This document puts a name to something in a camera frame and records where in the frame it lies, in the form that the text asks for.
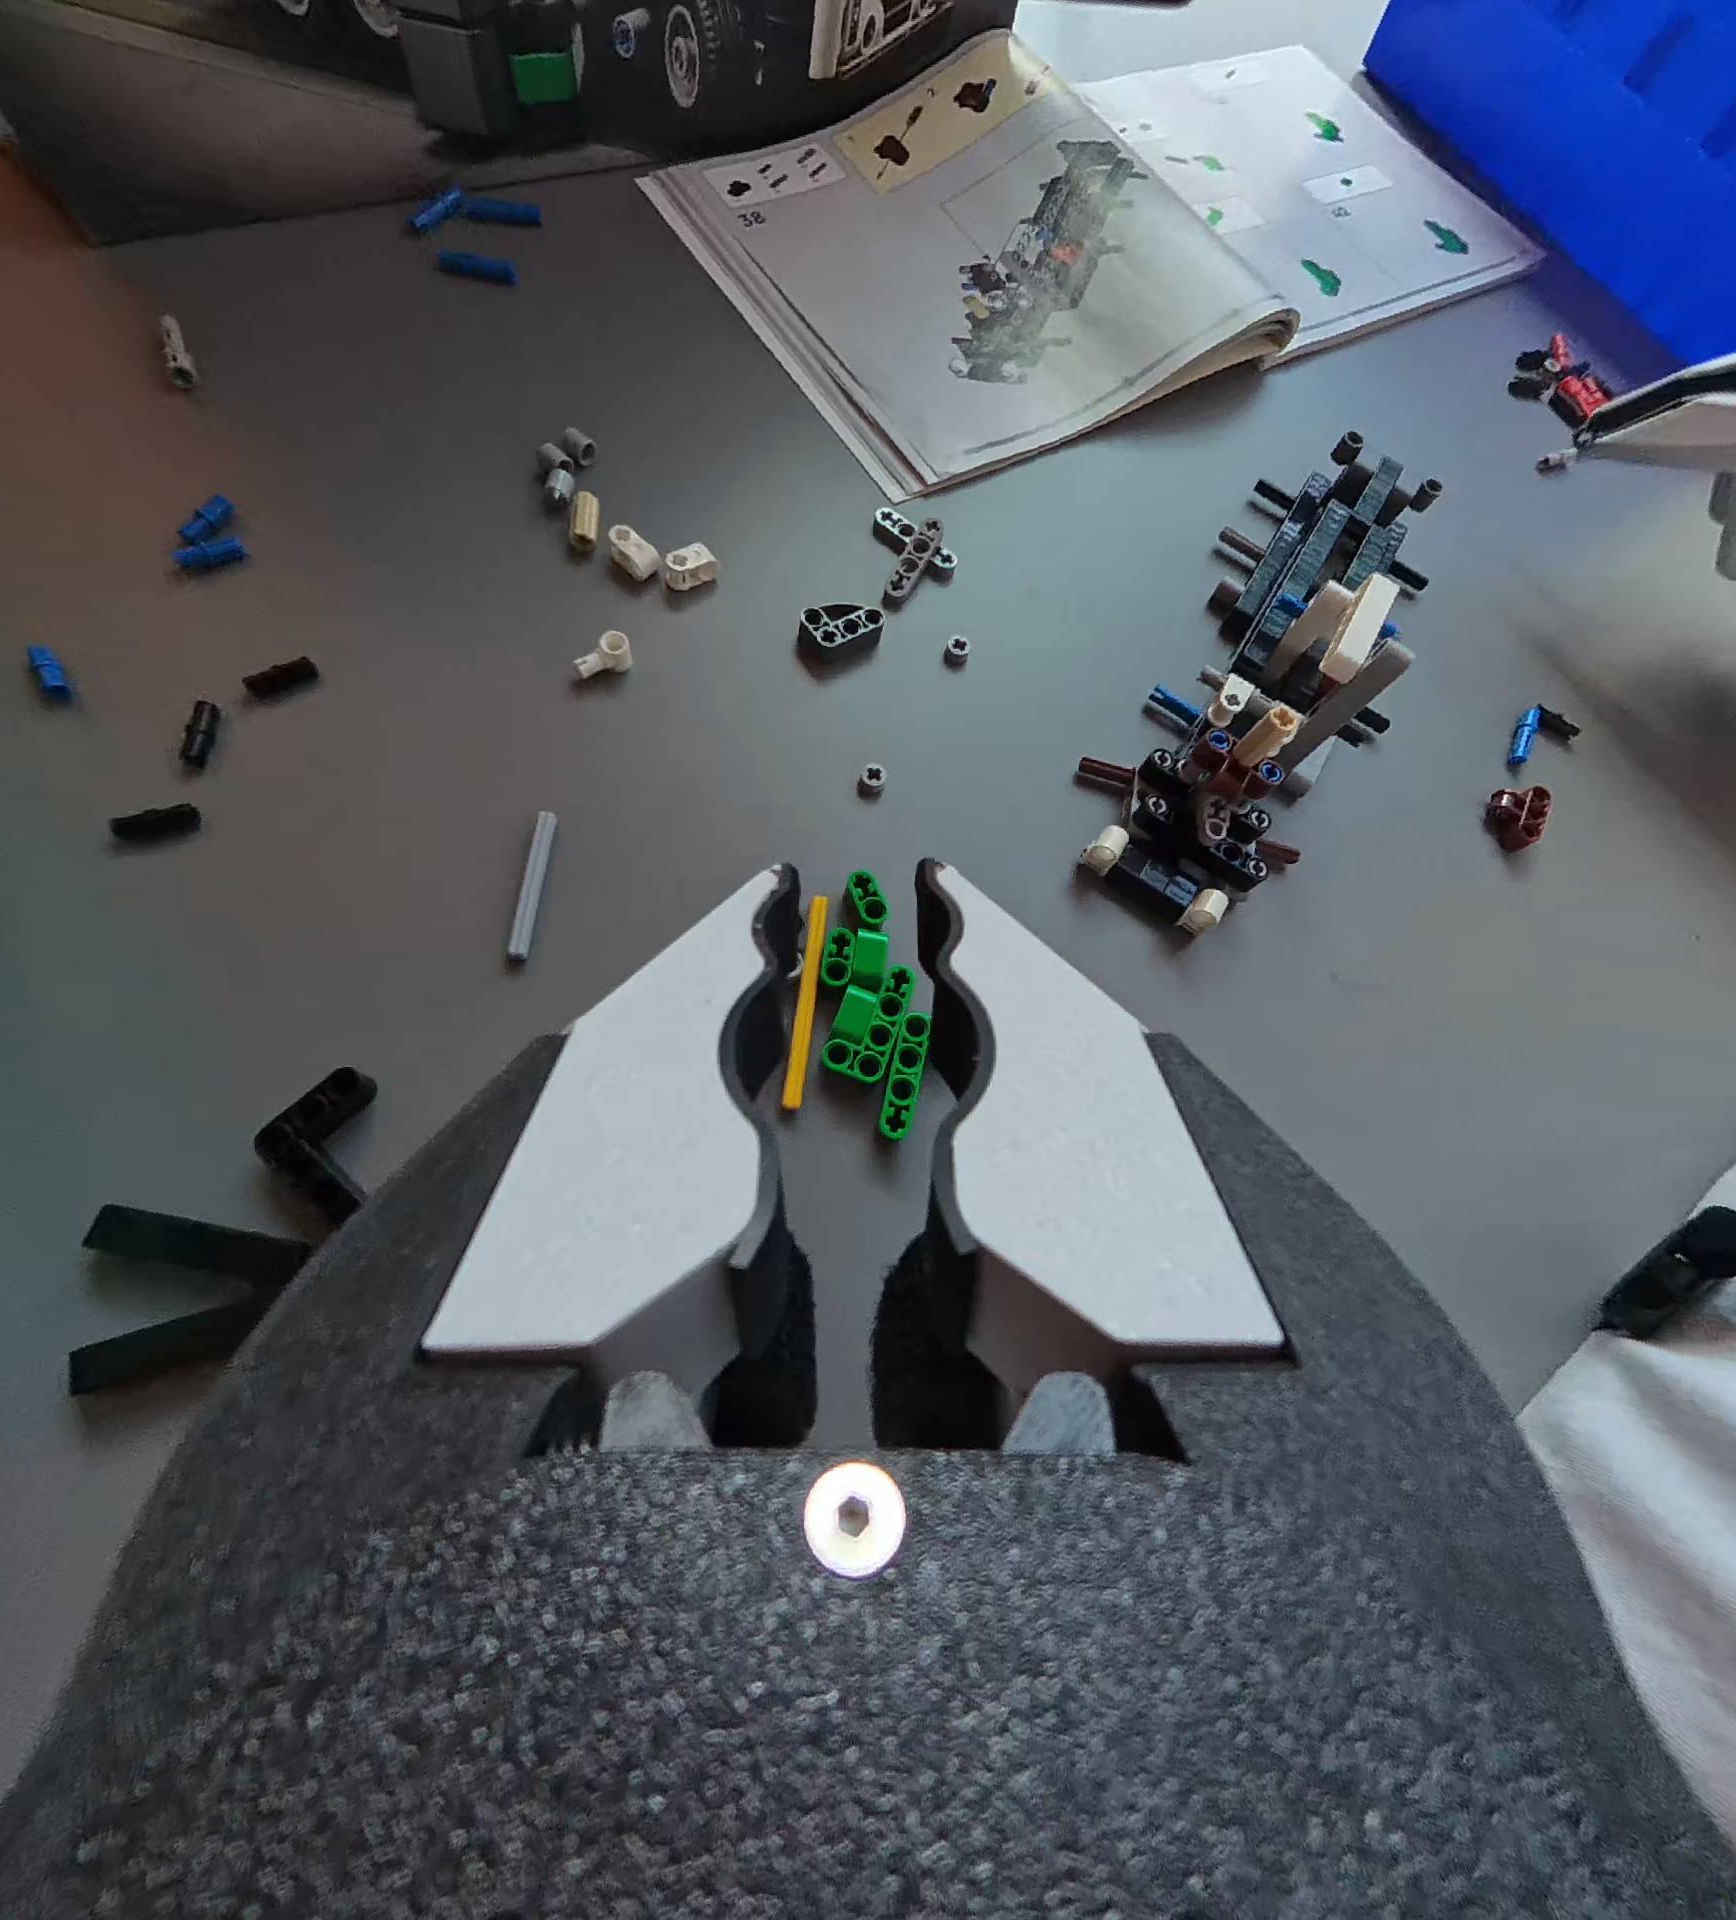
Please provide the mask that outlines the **grey t-shaped lego liftarm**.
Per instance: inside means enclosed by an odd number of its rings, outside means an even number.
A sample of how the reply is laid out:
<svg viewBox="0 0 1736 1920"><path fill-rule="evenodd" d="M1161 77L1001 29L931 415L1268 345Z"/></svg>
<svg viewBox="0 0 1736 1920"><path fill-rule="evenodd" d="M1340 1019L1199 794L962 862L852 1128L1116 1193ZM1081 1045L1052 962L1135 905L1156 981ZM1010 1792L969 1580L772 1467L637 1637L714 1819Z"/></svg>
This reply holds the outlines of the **grey t-shaped lego liftarm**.
<svg viewBox="0 0 1736 1920"><path fill-rule="evenodd" d="M907 606L922 580L951 582L956 553L947 547L947 524L939 516L921 522L892 505L878 508L875 533L894 551L894 566L881 590L881 606L894 611Z"/></svg>

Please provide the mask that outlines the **blue plastic bin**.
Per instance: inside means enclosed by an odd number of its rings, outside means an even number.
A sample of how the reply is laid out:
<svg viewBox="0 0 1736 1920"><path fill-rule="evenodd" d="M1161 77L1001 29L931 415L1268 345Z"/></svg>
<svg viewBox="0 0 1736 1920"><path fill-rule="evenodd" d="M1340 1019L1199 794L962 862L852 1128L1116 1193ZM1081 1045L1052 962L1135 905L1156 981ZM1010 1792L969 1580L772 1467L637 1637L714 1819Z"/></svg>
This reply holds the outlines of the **blue plastic bin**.
<svg viewBox="0 0 1736 1920"><path fill-rule="evenodd" d="M1363 66L1664 348L1736 351L1736 2L1394 2Z"/></svg>

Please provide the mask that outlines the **black lego set box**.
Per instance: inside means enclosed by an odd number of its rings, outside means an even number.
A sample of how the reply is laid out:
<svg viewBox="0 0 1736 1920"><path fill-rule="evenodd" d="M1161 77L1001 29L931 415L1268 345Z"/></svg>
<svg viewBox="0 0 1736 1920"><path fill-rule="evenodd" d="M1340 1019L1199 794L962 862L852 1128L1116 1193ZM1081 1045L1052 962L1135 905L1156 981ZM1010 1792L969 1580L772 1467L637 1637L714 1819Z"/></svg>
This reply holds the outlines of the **black lego set box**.
<svg viewBox="0 0 1736 1920"><path fill-rule="evenodd" d="M578 142L743 152L894 92L1014 2L349 3L401 51L430 131L475 145Z"/></svg>

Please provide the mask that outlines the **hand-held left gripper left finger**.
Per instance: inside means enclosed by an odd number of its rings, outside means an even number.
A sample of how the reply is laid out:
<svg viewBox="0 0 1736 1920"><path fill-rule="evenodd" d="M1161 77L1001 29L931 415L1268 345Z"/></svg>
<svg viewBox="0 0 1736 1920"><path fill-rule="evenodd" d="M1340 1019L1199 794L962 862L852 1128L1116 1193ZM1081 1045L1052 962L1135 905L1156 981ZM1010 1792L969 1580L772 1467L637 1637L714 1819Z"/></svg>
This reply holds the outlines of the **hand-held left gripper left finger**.
<svg viewBox="0 0 1736 1920"><path fill-rule="evenodd" d="M799 870L774 863L568 1023L427 1363L661 1374L720 1444L809 1438L812 1286L761 1113L800 934Z"/></svg>

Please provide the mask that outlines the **red and black lego pieces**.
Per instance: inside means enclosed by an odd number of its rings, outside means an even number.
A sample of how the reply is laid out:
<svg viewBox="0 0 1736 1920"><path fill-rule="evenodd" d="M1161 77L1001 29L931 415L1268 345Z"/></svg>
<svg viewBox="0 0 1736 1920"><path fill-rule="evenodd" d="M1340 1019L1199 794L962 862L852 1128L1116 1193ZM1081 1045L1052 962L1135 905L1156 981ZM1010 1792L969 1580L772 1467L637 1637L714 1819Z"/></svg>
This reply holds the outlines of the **red and black lego pieces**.
<svg viewBox="0 0 1736 1920"><path fill-rule="evenodd" d="M1562 331L1554 331L1544 345L1517 356L1514 374L1505 391L1517 400L1544 403L1568 431L1582 429L1617 398Z"/></svg>

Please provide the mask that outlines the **pile of green lego pieces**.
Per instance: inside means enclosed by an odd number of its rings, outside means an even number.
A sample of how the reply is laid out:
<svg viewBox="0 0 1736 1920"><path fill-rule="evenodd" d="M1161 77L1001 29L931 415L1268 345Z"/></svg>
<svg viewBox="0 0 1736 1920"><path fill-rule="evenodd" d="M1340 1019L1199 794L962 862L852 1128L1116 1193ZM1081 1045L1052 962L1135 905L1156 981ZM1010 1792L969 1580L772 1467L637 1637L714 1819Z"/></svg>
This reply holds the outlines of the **pile of green lego pieces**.
<svg viewBox="0 0 1736 1920"><path fill-rule="evenodd" d="M841 922L824 932L816 984L833 996L820 1064L844 1082L881 1092L876 1134L908 1140L932 1048L932 1019L913 1004L919 973L891 953L891 900L866 868L846 875Z"/></svg>

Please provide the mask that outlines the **black lego chassis assembly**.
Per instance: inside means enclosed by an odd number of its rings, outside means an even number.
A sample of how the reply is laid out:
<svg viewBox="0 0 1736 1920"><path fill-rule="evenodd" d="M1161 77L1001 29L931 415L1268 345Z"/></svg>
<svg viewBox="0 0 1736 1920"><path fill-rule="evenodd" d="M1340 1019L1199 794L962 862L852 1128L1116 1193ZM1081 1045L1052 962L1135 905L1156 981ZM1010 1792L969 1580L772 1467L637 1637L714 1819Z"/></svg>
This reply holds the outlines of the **black lego chassis assembly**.
<svg viewBox="0 0 1736 1920"><path fill-rule="evenodd" d="M1216 536L1228 574L1208 599L1222 654L1200 671L1204 696L1152 688L1168 739L1133 765L1077 765L1118 801L1079 854L1084 873L1192 939L1297 862L1275 807L1311 790L1331 745L1387 729L1380 700L1414 662L1401 606L1430 586L1403 547L1441 495L1354 429L1300 488L1254 484L1265 528Z"/></svg>

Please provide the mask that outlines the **long grey lego axle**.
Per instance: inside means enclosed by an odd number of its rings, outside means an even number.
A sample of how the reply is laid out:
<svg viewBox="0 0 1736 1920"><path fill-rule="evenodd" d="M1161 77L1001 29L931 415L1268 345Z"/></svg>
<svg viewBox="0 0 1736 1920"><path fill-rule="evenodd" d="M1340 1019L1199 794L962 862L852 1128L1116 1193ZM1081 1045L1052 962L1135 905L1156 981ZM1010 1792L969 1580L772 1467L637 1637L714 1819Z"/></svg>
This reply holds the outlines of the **long grey lego axle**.
<svg viewBox="0 0 1736 1920"><path fill-rule="evenodd" d="M504 964L510 968L525 966L535 948L559 827L560 818L552 810L545 810L536 815L531 831L502 949Z"/></svg>

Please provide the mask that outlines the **person's white clothing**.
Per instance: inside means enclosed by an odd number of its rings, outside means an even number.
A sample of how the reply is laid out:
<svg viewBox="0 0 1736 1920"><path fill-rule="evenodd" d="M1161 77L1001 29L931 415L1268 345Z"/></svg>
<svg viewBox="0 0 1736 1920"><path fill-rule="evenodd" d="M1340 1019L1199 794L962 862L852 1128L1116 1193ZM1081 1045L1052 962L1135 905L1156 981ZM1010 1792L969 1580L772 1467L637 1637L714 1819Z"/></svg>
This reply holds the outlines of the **person's white clothing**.
<svg viewBox="0 0 1736 1920"><path fill-rule="evenodd" d="M1521 1416L1663 1740L1736 1847L1736 1164Z"/></svg>

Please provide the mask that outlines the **yellow lego axle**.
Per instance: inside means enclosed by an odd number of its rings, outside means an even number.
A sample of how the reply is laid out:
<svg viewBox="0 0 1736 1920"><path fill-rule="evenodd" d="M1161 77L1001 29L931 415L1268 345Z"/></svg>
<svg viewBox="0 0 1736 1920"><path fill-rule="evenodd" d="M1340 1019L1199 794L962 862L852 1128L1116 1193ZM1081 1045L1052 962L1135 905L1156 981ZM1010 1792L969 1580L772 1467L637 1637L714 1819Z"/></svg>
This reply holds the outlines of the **yellow lego axle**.
<svg viewBox="0 0 1736 1920"><path fill-rule="evenodd" d="M809 1088L809 1057L812 1045L812 1028L816 1000L823 979L823 962L826 953L826 936L831 920L831 897L816 893L807 910L807 927L800 951L799 987L792 1004L789 1029L789 1049L784 1060L784 1077L781 1092L781 1109L795 1113L804 1105Z"/></svg>

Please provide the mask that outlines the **black l-shaped lego liftarm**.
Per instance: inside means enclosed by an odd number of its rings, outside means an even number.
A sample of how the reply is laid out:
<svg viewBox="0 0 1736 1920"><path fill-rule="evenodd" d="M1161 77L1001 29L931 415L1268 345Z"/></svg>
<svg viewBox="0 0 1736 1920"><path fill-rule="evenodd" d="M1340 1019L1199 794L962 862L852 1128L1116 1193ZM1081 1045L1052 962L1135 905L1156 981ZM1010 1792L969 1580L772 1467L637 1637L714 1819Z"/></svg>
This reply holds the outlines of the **black l-shaped lego liftarm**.
<svg viewBox="0 0 1736 1920"><path fill-rule="evenodd" d="M343 1227L369 1199L336 1164L329 1141L377 1101L379 1083L361 1068L335 1068L254 1135L256 1157L330 1230Z"/></svg>

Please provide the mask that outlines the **black lego beam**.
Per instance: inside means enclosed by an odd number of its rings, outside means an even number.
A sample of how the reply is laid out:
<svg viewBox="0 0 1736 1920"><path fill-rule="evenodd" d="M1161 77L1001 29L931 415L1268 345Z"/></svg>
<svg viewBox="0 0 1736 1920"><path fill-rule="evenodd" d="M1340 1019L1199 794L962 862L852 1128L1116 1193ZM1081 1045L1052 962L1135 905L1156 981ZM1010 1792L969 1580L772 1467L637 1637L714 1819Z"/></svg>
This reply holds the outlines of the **black lego beam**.
<svg viewBox="0 0 1736 1920"><path fill-rule="evenodd" d="M226 1361L256 1332L277 1298L261 1291L78 1345L67 1356L67 1392L85 1397Z"/></svg>

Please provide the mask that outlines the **lego instruction booklet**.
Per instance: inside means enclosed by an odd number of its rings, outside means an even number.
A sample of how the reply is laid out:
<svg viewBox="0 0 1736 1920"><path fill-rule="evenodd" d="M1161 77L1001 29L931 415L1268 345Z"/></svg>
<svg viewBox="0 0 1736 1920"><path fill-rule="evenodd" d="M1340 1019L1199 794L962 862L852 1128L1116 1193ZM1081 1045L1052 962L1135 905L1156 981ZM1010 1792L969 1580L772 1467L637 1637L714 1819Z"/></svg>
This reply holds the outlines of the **lego instruction booklet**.
<svg viewBox="0 0 1736 1920"><path fill-rule="evenodd" d="M1543 255L1304 46L1075 86L989 31L640 185L894 501Z"/></svg>

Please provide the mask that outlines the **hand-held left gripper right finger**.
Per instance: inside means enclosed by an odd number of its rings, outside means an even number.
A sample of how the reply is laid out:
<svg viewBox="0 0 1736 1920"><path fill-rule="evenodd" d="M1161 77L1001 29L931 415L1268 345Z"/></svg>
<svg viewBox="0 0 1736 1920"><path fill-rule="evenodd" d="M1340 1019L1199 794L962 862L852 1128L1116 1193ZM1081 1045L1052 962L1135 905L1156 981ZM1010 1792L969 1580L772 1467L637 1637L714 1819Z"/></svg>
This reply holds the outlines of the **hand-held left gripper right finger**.
<svg viewBox="0 0 1736 1920"><path fill-rule="evenodd" d="M1151 1363L1280 1363L1288 1334L1155 1033L952 863L917 872L929 1065L952 1093L922 1232L881 1287L892 1450L1178 1453Z"/></svg>

